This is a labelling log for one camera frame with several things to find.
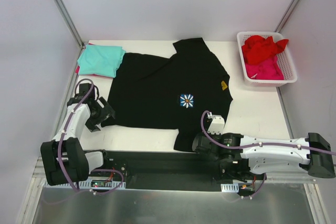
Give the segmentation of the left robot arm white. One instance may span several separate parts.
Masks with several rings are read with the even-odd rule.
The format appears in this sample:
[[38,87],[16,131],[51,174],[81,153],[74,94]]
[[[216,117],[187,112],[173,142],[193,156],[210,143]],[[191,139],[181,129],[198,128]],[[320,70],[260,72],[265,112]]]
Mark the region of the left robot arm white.
[[40,153],[47,183],[50,186],[77,184],[94,171],[99,176],[110,173],[111,164],[103,150],[84,151],[80,138],[84,129],[100,131],[99,125],[115,118],[115,110],[100,96],[90,79],[76,84],[78,92],[67,102],[67,112],[60,130],[49,142],[43,142]]

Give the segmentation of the black t-shirt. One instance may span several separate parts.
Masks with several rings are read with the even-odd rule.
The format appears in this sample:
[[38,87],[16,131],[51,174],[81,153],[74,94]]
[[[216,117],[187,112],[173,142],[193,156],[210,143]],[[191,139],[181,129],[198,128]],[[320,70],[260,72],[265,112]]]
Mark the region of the black t-shirt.
[[174,149],[190,152],[204,111],[228,116],[230,77],[202,38],[173,46],[169,58],[124,55],[108,97],[115,116],[102,126],[178,130]]

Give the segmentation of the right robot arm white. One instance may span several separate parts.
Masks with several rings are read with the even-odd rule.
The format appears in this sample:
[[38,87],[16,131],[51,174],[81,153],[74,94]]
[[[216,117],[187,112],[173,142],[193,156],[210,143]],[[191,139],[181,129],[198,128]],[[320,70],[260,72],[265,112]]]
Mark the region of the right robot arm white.
[[201,133],[195,137],[192,150],[216,162],[221,173],[239,180],[273,172],[305,172],[312,177],[335,178],[335,153],[318,133],[289,140]]

